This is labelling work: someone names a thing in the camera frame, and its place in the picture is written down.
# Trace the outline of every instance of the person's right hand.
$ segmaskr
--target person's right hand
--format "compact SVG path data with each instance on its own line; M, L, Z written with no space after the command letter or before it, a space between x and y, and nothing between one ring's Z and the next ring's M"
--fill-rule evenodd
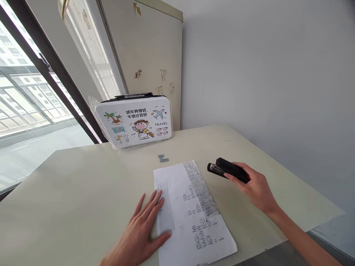
M243 168L244 171L249 175L250 181L245 184L231 174L225 173L224 176L235 183L241 192L243 192L250 199L251 203L262 212L265 214L270 214L276 211L279 206L274 199L265 176L255 171L245 163L232 163Z

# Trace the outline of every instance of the black stapler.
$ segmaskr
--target black stapler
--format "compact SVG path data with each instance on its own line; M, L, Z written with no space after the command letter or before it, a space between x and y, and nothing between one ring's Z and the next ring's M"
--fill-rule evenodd
M218 158L216 160L216 164L209 163L207 165L207 171L224 178L226 178L223 175L224 173L234 175L245 184L250 181L249 175L243 170L243 168L236 166L235 164L232 164L222 158Z

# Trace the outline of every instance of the table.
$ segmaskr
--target table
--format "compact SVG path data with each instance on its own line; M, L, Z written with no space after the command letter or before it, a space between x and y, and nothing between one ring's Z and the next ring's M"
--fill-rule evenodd
M169 161L160 163L159 154ZM143 192L154 190L153 170L191 160L238 247L213 265L235 265L285 241L235 185L207 172L218 157L263 173L278 204L304 231L344 213L232 128L201 127L138 149L113 150L105 143L54 152L0 202L1 264L97 265ZM158 265L158 253L144 265Z

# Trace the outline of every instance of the paper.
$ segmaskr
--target paper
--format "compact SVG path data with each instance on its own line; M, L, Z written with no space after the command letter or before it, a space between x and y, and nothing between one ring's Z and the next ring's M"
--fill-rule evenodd
M154 186L165 198L158 235L172 231L159 248L159 266L205 265L237 252L195 161L154 170Z

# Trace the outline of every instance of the stain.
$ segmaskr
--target stain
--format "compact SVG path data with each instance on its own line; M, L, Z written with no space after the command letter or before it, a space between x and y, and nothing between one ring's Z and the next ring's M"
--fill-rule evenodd
M134 9L134 13L137 15L137 16L142 16L142 13L141 13L141 9L139 8L139 6L137 6L137 2L133 2L133 9Z
M160 70L160 74L162 76L162 81L166 81L166 78L165 78L166 72L167 72L166 69L161 69Z
M90 25L90 22L88 19L88 14L86 13L85 9L82 9L82 17L84 19L86 26L88 26L88 30L91 30L91 25Z
M139 78L141 77L141 74L142 74L142 70L139 69L139 70L135 73L134 78L139 79Z
M174 83L170 83L170 93L173 93L175 90Z
M163 95L163 87L159 86L155 88L156 94L157 95Z

